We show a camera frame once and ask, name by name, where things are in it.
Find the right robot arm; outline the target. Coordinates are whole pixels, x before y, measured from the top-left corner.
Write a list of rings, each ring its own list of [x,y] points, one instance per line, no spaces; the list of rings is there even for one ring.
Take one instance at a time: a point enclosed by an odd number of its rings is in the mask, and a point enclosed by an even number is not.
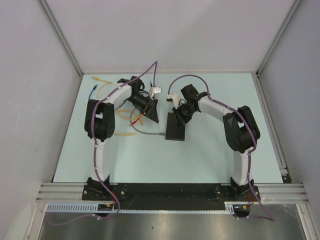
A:
[[[183,97],[173,93],[167,101],[173,103],[172,112],[177,125],[186,125],[196,112],[208,114],[223,123],[225,139],[233,151],[233,174],[230,194],[242,201],[253,190],[252,153],[261,137],[251,109],[244,105],[237,109],[213,99],[208,92],[199,93],[189,84],[181,89]]]

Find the black network switch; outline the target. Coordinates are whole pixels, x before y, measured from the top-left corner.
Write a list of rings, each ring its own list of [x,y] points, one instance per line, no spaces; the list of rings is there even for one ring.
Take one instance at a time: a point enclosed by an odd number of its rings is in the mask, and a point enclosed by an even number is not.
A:
[[[176,116],[174,113],[169,112],[166,120],[165,139],[167,141],[184,141],[185,132],[185,126],[178,126]]]

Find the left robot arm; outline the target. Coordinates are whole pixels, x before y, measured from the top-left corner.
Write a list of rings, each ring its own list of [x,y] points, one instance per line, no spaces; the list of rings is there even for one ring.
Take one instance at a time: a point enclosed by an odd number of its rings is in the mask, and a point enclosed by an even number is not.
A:
[[[115,88],[99,100],[90,99],[87,102],[84,130],[93,140],[93,171],[94,176],[87,180],[88,192],[100,200],[110,196],[109,173],[104,171],[104,145],[116,129],[115,110],[124,101],[129,101],[144,117],[159,123],[157,113],[158,100],[151,94],[143,95],[145,85],[136,76],[131,79],[120,79]]]

